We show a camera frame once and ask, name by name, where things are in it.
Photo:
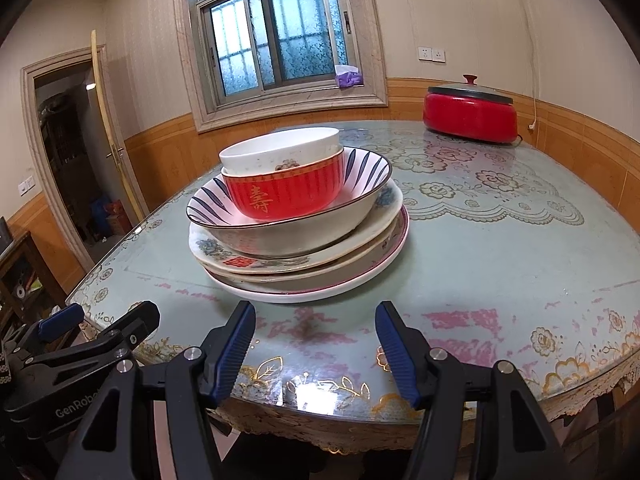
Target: metal screw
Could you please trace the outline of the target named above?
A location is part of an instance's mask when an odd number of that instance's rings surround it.
[[[448,357],[447,351],[444,348],[432,348],[429,352],[431,359],[436,361],[444,361]]]
[[[500,370],[503,374],[510,374],[515,370],[513,365],[508,361],[500,361],[498,363],[498,370]]]
[[[133,368],[133,363],[129,359],[124,359],[124,361],[120,361],[116,364],[116,370],[121,374],[128,372]]]
[[[192,346],[190,348],[187,348],[184,351],[184,358],[189,361],[193,361],[194,359],[197,359],[201,355],[202,355],[202,350],[200,350],[197,346]]]

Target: white bowl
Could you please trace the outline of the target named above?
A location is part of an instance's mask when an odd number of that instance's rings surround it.
[[[238,142],[220,152],[230,176],[254,176],[288,170],[329,158],[342,147],[336,128],[297,128]]]
[[[189,201],[187,216],[207,228],[217,240],[241,253],[273,258],[308,254],[354,230],[391,177],[391,164],[377,153],[345,148],[344,156],[344,186],[338,198],[317,213],[276,222],[249,218],[238,211],[218,174]],[[384,194],[380,198],[388,199]]]

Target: cream wall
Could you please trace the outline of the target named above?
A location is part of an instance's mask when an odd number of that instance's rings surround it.
[[[530,42],[520,0],[376,0],[388,77],[464,80],[531,95]],[[446,63],[418,60],[444,48]]]
[[[599,0],[527,0],[540,99],[640,140],[640,64]]]
[[[191,111],[174,0],[106,0],[108,70],[125,138]]]
[[[98,41],[104,41],[101,4],[33,2],[0,46],[0,216],[8,218],[42,190],[27,143],[20,70],[47,57],[90,46],[93,28],[98,30]],[[36,186],[20,196],[18,184],[30,175]]]

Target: door handle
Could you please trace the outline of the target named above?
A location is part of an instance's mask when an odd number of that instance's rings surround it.
[[[124,148],[118,148],[118,150],[117,150],[117,151],[118,151],[118,155],[119,155],[120,153],[122,153],[122,151],[123,151],[123,150],[124,150]],[[109,157],[110,157],[110,156],[112,156],[112,155],[113,155],[113,152],[109,152],[109,153],[107,153],[106,158],[109,158]]]

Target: glass tabletop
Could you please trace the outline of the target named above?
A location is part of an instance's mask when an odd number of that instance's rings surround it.
[[[257,327],[233,396],[361,421],[418,422],[374,328],[391,300],[432,346],[463,362],[511,360],[537,398],[597,377],[640,345],[640,241],[604,199],[538,150],[479,144],[418,122],[327,123],[345,146],[385,155],[410,216],[399,256],[373,280],[303,304],[254,302]],[[68,303],[103,329],[158,305],[146,364],[197,346],[241,299],[188,247],[186,204],[214,168],[156,210]]]

